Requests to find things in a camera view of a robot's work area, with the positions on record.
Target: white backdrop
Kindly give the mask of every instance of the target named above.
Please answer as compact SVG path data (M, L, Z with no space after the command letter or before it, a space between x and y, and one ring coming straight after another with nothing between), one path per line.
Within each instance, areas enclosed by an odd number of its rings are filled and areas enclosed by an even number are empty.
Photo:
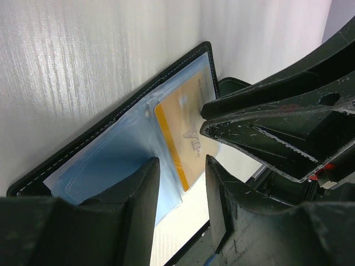
M254 83L294 63L320 45L330 3L1 1L0 195L203 40L219 79ZM239 178L257 168L225 149L220 160ZM202 196L185 201L189 220L177 210L156 229L151 265L163 265L207 220L200 183L191 195Z

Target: wallet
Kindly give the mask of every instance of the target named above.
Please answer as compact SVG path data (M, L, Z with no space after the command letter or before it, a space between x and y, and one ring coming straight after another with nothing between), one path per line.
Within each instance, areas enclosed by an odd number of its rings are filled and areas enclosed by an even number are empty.
M191 85L186 86L186 83L194 83L196 89L190 90ZM182 140L175 142L175 146L182 147L185 141L186 147L191 145L191 152L184 153L181 148L172 152L169 141L176 140L174 134L182 126L175 125L176 114L169 114L167 110L164 114L164 108L180 104L187 105L188 112L200 112L207 102L248 86L248 83L234 78L221 80L220 84L221 89L217 83L211 44L203 42L84 134L12 184L7 196L59 196L72 204L80 204L128 177L150 157L156 156L160 157L162 173L157 224L182 202L181 195L193 185L196 178L190 180L188 173L198 175L204 171L191 169L194 160L201 160L204 165L206 154L211 150L217 152L218 145L216 142L212 144L213 149L205 149L203 145L207 140L199 136L201 125L188 121L181 129L184 130ZM196 100L198 104L189 105L186 95L201 99ZM180 116L186 116L186 108L181 108ZM164 126L176 130L166 134ZM186 163L183 160L176 162L179 156L180 159L186 157Z

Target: screw hole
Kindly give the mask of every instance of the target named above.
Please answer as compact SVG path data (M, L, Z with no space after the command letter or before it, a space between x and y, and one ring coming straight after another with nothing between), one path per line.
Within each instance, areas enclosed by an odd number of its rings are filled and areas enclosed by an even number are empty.
M319 104L326 106L333 106L340 99L339 93L330 93L319 101Z

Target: red part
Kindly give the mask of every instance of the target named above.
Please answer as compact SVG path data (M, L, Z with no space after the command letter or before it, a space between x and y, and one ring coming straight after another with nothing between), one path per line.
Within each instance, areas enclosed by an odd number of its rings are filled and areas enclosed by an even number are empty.
M318 177L317 177L317 176L310 176L310 180L317 181L317 180L318 180Z
M324 169L325 169L325 170L333 170L335 167L336 167L335 164L333 164L333 163L328 163L328 164L325 165Z

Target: yellow card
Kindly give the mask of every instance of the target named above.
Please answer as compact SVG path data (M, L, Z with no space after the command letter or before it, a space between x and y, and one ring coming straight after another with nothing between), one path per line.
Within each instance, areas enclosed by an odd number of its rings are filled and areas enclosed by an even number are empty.
M200 114L208 93L200 71L154 110L184 191L205 171L206 155L218 152L218 142L200 135L204 122Z

